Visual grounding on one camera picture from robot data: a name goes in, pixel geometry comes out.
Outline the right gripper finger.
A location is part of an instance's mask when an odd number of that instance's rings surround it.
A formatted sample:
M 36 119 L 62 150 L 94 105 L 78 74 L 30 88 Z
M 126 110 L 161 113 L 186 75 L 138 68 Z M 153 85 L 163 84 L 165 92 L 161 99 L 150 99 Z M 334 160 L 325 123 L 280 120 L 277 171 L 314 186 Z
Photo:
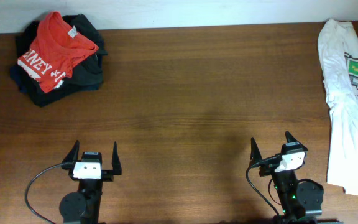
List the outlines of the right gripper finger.
M 250 151 L 250 162 L 249 167 L 258 166 L 262 162 L 262 156 L 260 154 L 258 145 L 254 137 L 250 139 L 251 151 Z
M 301 147 L 302 143 L 300 143 L 289 131 L 285 132 L 285 138 L 287 140 L 287 143 L 285 144 L 286 147 Z

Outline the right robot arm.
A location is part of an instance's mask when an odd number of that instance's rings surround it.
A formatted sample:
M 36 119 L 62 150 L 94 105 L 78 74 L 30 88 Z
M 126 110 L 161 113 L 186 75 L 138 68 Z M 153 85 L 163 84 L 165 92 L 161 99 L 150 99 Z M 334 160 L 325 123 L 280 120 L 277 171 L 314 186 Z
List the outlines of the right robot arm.
M 308 148 L 289 132 L 285 132 L 286 143 L 280 153 L 263 158 L 256 140 L 250 139 L 250 163 L 246 170 L 246 179 L 257 194 L 273 209 L 273 223 L 317 223 L 322 214 L 324 188 L 311 179 L 298 179 L 295 171 L 305 164 Z M 251 169 L 259 169 L 261 177 L 270 176 L 277 192 L 283 213 L 255 187 L 249 178 Z

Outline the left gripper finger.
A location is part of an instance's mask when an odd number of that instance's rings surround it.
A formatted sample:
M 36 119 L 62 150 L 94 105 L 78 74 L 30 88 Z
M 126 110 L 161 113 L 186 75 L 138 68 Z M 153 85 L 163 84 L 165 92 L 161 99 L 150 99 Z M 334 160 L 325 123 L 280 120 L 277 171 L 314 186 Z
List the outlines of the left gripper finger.
M 118 155 L 117 142 L 114 142 L 112 150 L 112 171 L 113 175 L 122 175 L 122 166 Z
M 62 160 L 63 170 L 70 170 L 74 168 L 75 162 L 78 160 L 79 148 L 80 148 L 80 142 L 79 140 L 76 140 L 70 152 Z

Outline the white robot print t-shirt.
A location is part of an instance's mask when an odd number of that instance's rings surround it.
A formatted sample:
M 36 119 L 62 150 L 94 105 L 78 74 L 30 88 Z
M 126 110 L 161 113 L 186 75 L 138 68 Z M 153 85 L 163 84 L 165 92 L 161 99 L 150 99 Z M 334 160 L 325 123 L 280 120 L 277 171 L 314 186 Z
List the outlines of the white robot print t-shirt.
M 358 36 L 352 23 L 328 20 L 318 55 L 331 120 L 326 181 L 358 195 Z

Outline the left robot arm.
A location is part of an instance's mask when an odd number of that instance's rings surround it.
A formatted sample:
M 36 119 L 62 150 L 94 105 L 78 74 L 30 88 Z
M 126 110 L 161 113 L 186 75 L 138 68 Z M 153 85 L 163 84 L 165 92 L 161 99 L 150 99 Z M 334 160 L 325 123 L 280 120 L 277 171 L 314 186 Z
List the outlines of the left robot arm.
M 112 182 L 115 176 L 122 174 L 117 144 L 112 150 L 111 169 L 102 168 L 100 152 L 85 151 L 79 155 L 79 141 L 62 160 L 62 169 L 68 171 L 69 177 L 78 182 L 78 190 L 63 197 L 59 205 L 64 223 L 98 223 L 103 184 Z

